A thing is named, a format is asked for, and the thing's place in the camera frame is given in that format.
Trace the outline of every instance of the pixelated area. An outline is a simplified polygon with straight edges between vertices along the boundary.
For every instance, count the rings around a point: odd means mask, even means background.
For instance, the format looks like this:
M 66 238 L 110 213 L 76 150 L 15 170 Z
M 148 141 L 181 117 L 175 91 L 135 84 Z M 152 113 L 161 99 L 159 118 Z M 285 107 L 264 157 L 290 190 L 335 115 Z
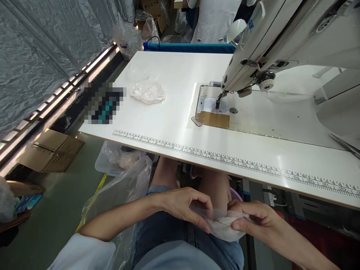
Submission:
M 95 96 L 89 96 L 88 105 L 85 107 L 85 122 L 89 124 L 112 124 L 116 117 L 116 111 L 122 105 L 126 96 L 125 87 L 113 87 L 112 83 L 103 84 L 95 92 Z

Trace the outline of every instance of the woman's left hand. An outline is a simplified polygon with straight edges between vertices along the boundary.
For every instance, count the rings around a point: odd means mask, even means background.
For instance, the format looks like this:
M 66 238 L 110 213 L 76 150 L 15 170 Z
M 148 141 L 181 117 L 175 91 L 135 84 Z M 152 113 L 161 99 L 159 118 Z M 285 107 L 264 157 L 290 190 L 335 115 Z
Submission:
M 203 203 L 205 209 L 212 210 L 213 206 L 208 195 L 193 188 L 184 187 L 181 189 L 157 193 L 155 196 L 157 196 L 161 210 L 178 219 L 189 221 L 206 233 L 210 233 L 210 227 L 206 221 L 189 208 L 191 202 L 196 200 Z

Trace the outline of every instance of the yellow tape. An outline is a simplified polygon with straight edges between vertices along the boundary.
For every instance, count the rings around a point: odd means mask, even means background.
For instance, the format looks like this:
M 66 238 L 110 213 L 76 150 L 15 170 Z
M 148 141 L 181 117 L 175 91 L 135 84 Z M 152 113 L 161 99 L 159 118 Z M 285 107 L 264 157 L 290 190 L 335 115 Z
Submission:
M 108 176 L 108 174 L 104 174 L 104 176 L 101 178 L 101 181 L 100 181 L 99 185 L 97 186 L 97 189 L 96 189 L 94 195 L 95 195 L 96 193 L 98 193 L 99 190 L 102 188 L 102 186 L 103 186 L 104 183 L 105 183 L 105 180 L 106 180 L 106 177 L 107 177 L 107 176 Z M 91 199 L 91 202 L 90 202 L 90 204 L 89 204 L 89 207 L 93 205 L 93 203 L 95 202 L 95 200 L 96 200 L 96 197 L 93 196 L 93 198 Z M 80 221 L 80 223 L 79 223 L 79 226 L 76 228 L 75 233 L 81 228 L 81 226 L 83 226 L 83 225 L 85 224 L 85 217 L 86 217 L 86 214 L 82 216 L 81 221 Z

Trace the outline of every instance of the industrial sewing machine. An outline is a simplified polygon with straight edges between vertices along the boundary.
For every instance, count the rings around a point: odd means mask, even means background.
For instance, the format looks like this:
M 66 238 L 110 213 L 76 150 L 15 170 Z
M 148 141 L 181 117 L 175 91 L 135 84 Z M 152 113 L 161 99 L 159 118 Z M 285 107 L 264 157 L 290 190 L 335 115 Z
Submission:
M 199 84 L 192 120 L 198 126 L 349 149 L 335 143 L 332 134 L 359 149 L 360 91 L 354 88 L 360 84 L 360 73 L 354 73 L 360 67 L 359 23 L 359 0 L 258 2 L 245 29 L 240 21 L 230 26 L 224 41 L 236 50 L 222 82 Z M 299 69 L 302 65 L 313 66 Z M 311 76 L 314 66 L 343 68 L 347 75 L 336 79 L 342 84 L 323 87 L 326 80 Z M 284 72 L 291 68 L 293 73 Z M 280 71 L 287 83 L 281 89 L 274 81 Z

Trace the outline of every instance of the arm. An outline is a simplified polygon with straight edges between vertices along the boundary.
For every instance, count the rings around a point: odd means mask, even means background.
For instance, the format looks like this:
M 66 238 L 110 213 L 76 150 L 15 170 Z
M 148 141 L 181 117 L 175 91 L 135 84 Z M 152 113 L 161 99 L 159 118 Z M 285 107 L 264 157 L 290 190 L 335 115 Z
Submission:
M 233 230 L 250 234 L 270 248 L 306 270 L 339 270 L 305 237 L 283 220 L 270 206 L 255 202 L 232 200 L 231 211 L 238 211 L 255 217 L 255 223 L 245 219 L 235 220 Z
M 207 209 L 212 209 L 209 196 L 185 187 L 145 196 L 108 210 L 82 226 L 78 232 L 83 236 L 110 241 L 131 225 L 156 212 L 166 211 L 176 218 L 194 223 L 205 232 L 210 233 L 206 221 L 190 210 L 189 205 L 193 200 L 198 200 L 204 203 Z

